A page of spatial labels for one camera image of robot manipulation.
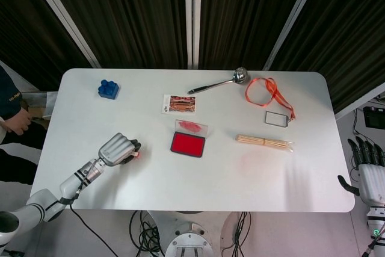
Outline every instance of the black curtain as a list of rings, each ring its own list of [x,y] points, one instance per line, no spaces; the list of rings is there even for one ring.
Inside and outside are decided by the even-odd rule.
[[[270,69],[323,74],[340,111],[385,82],[385,0],[307,0]]]
[[[187,67],[185,0],[61,0],[102,67]]]
[[[0,60],[40,90],[63,73],[90,67],[45,0],[0,0]]]
[[[202,0],[199,68],[261,70],[296,0]]]

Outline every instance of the metal spoon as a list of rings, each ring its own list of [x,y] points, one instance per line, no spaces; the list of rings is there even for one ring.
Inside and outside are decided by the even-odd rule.
[[[204,87],[198,87],[188,91],[187,94],[199,93],[200,91],[208,90],[209,88],[212,88],[212,87],[218,87],[219,85],[223,85],[223,84],[230,84],[231,82],[235,82],[236,84],[241,84],[246,79],[247,79],[247,70],[244,67],[239,67],[234,71],[233,78],[231,80],[219,82],[218,84],[206,85]]]

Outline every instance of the robotic hand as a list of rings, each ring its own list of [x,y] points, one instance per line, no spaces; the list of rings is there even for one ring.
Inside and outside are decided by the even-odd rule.
[[[354,169],[359,171],[359,188],[347,184],[343,176],[338,176],[338,180],[345,190],[360,196],[371,207],[367,216],[373,242],[362,256],[369,256],[374,249],[376,257],[385,257],[385,238],[381,237],[385,231],[385,153],[377,144],[371,145],[360,137],[356,141],[358,145],[348,139]]]
[[[105,166],[128,163],[138,156],[140,147],[137,140],[128,140],[118,133],[99,149],[98,159],[86,163],[60,185],[60,200],[48,189],[43,189],[33,194],[23,208],[15,212],[0,212],[0,254],[15,235],[31,230],[42,221],[57,218],[79,197],[83,188],[104,172]]]

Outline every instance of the sleeve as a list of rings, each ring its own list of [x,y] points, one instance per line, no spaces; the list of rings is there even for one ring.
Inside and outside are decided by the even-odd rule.
[[[0,117],[7,120],[17,114],[21,109],[21,100],[21,92],[0,66]]]

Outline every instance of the blue toy block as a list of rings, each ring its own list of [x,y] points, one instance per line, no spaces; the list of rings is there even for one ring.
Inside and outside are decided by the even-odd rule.
[[[99,96],[106,99],[115,99],[119,86],[116,82],[102,80],[101,86],[97,89]]]

